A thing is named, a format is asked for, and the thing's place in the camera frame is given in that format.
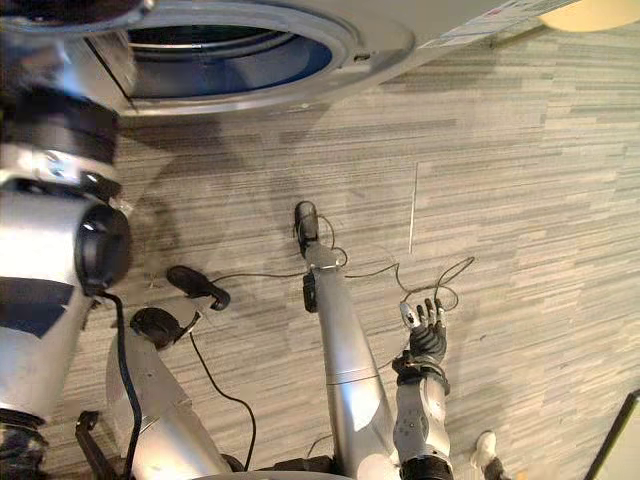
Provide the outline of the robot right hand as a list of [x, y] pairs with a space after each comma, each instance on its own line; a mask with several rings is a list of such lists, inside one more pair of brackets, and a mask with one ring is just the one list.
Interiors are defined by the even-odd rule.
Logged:
[[411, 355], [440, 364], [447, 351], [445, 309], [440, 300], [427, 298], [423, 304], [416, 307], [402, 302], [399, 309], [401, 318], [409, 330]]

